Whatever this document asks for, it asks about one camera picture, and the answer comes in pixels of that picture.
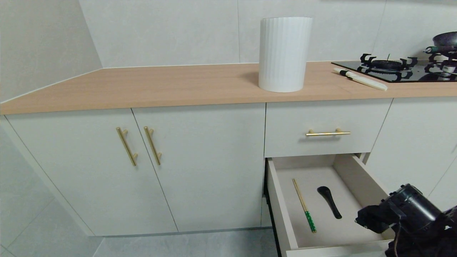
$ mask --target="drawer handle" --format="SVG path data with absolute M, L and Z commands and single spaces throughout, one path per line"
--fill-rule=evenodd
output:
M 350 135 L 350 131 L 341 131 L 340 128 L 337 128 L 335 132 L 324 132 L 324 133 L 315 133 L 314 130 L 310 129 L 306 133 L 307 137 L 318 137 L 318 136 L 341 136 L 341 135 Z
M 155 150 L 154 142 L 152 141 L 152 133 L 154 132 L 154 130 L 152 128 L 151 129 L 148 128 L 148 126 L 145 126 L 144 131 L 146 132 L 146 137 L 148 137 L 149 145 L 151 146 L 152 153 L 154 154 L 154 157 L 155 157 L 155 161 L 157 162 L 157 164 L 160 165 L 160 158 L 162 157 L 162 153 L 158 153 Z
M 132 162 L 133 166 L 136 166 L 138 153 L 132 155 L 132 151 L 130 150 L 130 147 L 127 145 L 127 141 L 125 140 L 125 136 L 127 135 L 128 130 L 122 131 L 120 127 L 117 127 L 116 130 L 119 134 L 119 137 L 121 138 L 122 144 L 124 145 L 125 151 L 127 151 L 127 155 L 130 158 L 130 161 Z

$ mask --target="wooden countertop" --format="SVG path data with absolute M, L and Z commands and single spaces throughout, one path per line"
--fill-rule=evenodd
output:
M 0 111 L 6 115 L 156 106 L 457 96 L 457 82 L 380 81 L 389 87 L 387 91 L 381 91 L 332 73 L 334 67 L 336 65 L 330 62 L 308 62 L 304 88 L 293 93 L 260 89 L 258 64 L 102 69 L 2 103 Z

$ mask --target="white cylindrical container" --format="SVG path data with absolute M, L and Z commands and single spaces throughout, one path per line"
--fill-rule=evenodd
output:
M 272 92 L 303 88 L 313 19 L 281 17 L 260 22 L 259 87 Z

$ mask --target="open drawer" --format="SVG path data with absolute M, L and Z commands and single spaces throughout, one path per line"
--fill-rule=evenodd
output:
M 312 233 L 292 179 L 301 190 L 317 233 Z M 317 192 L 327 186 L 342 219 Z M 267 159 L 267 190 L 283 257 L 380 257 L 393 240 L 390 230 L 376 234 L 354 222 L 357 212 L 379 204 L 387 191 L 353 154 Z

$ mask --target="black ladle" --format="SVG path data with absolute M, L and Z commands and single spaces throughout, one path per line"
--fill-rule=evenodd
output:
M 337 218 L 337 219 L 343 218 L 341 216 L 340 212 L 338 211 L 338 208 L 336 207 L 335 202 L 333 201 L 332 192 L 330 192 L 330 189 L 328 187 L 318 187 L 317 192 L 319 192 L 324 197 L 324 199 L 328 202 L 328 204 L 330 205 L 330 209 L 333 212 L 333 216 L 335 216 L 335 218 Z

